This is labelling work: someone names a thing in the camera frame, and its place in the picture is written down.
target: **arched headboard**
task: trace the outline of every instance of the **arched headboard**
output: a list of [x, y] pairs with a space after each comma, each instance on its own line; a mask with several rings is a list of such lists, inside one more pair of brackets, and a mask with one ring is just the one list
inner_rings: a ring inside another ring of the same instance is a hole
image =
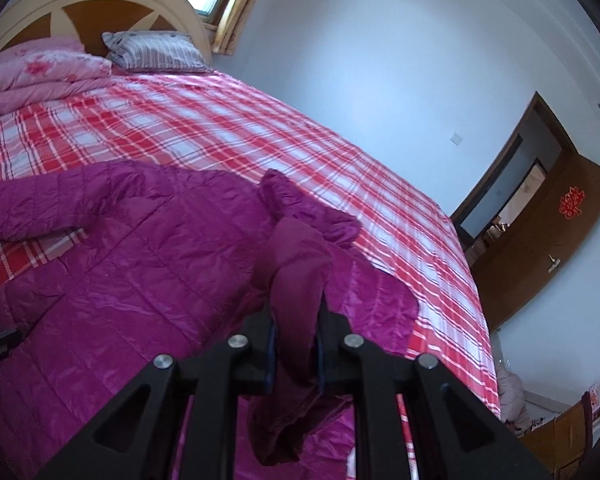
[[211, 63], [211, 47], [187, 0], [18, 0], [0, 16], [0, 51], [37, 38], [79, 38], [89, 54], [106, 56], [102, 33], [179, 30]]

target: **curtain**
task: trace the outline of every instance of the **curtain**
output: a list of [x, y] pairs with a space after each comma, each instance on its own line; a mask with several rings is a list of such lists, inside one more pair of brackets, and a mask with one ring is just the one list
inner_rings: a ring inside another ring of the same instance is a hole
[[215, 54], [232, 56], [244, 25], [257, 0], [229, 0], [218, 25], [216, 38], [212, 45]]

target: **checkered bedspread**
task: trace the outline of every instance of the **checkered bedspread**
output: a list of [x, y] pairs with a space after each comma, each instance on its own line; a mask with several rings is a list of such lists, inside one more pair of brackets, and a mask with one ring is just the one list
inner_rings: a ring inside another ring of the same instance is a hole
[[[341, 136], [221, 73], [120, 76], [111, 88], [0, 118], [0, 180], [116, 158], [229, 170], [252, 182], [275, 168], [355, 215], [363, 225], [357, 245], [420, 302], [405, 355], [438, 355], [499, 413], [487, 325], [451, 222]], [[83, 237], [76, 231], [0, 243], [0, 284]]]

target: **mattress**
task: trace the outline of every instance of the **mattress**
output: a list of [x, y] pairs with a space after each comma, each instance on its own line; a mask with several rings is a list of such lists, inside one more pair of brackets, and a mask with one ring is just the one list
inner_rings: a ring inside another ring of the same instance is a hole
[[[432, 352], [496, 415], [488, 329], [461, 247], [439, 206], [333, 131], [222, 73], [117, 76], [116, 85], [0, 118], [0, 180], [118, 158], [285, 173], [356, 216], [356, 245], [411, 287], [420, 304], [404, 355]], [[84, 232], [0, 243], [0, 284], [84, 239]], [[404, 407], [402, 418], [413, 462]]]

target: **silver bolt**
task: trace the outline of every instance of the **silver bolt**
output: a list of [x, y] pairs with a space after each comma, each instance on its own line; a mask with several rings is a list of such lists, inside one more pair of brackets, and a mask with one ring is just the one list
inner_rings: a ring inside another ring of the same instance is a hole
[[232, 335], [227, 342], [231, 348], [244, 348], [248, 345], [249, 339], [245, 335], [236, 334]]
[[364, 342], [365, 338], [360, 334], [349, 334], [344, 336], [344, 344], [349, 348], [360, 348]]
[[154, 357], [154, 366], [160, 370], [166, 370], [173, 364], [173, 357], [169, 354], [160, 354]]
[[418, 364], [427, 370], [433, 370], [438, 366], [438, 358], [433, 354], [420, 354], [418, 356]]

